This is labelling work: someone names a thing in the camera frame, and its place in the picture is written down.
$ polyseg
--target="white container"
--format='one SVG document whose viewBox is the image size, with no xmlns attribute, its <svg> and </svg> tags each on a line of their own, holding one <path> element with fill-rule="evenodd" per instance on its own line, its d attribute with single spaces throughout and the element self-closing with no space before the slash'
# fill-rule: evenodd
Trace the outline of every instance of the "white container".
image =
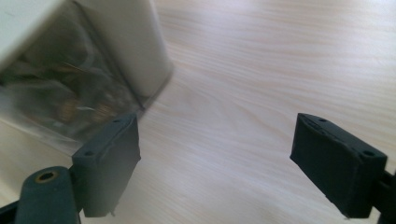
<svg viewBox="0 0 396 224">
<path fill-rule="evenodd" d="M 172 72 L 150 0 L 78 0 L 135 93 L 152 96 Z"/>
</svg>

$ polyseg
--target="clear plastic packaging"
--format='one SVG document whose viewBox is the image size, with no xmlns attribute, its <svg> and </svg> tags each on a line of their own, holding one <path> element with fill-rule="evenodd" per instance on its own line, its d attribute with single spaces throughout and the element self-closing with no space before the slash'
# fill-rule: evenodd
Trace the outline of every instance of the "clear plastic packaging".
<svg viewBox="0 0 396 224">
<path fill-rule="evenodd" d="M 1 120 L 57 148 L 77 149 L 116 116 L 137 111 L 128 84 L 74 4 L 6 70 Z"/>
</svg>

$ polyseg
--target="hole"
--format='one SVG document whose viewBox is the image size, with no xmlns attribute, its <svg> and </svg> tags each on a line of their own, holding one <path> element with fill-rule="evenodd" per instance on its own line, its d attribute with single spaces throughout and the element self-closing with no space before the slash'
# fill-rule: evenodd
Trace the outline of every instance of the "hole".
<svg viewBox="0 0 396 224">
<path fill-rule="evenodd" d="M 35 182 L 38 184 L 44 184 L 50 182 L 58 176 L 58 172 L 56 171 L 48 171 L 46 173 L 42 173 L 35 178 Z"/>
<path fill-rule="evenodd" d="M 53 177 L 53 173 L 52 172 L 51 173 L 45 173 L 45 174 L 39 176 L 38 179 L 43 181 L 43 180 L 48 180 L 51 177 Z"/>
<path fill-rule="evenodd" d="M 84 156 L 93 156 L 93 152 L 87 151 L 86 153 L 84 153 Z"/>
<path fill-rule="evenodd" d="M 374 156 L 375 155 L 374 152 L 371 152 L 371 151 L 363 151 L 363 154 L 366 156 Z"/>
</svg>

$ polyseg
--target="light wood surface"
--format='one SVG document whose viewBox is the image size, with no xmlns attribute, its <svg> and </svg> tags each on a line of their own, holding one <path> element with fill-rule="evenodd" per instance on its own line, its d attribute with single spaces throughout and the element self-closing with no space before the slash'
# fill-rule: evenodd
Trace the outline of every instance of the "light wood surface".
<svg viewBox="0 0 396 224">
<path fill-rule="evenodd" d="M 156 0 L 176 71 L 139 121 L 116 217 L 83 223 L 346 220 L 290 159 L 297 113 L 329 119 L 396 170 L 396 2 Z M 1 126 L 0 203 L 68 156 Z"/>
</svg>

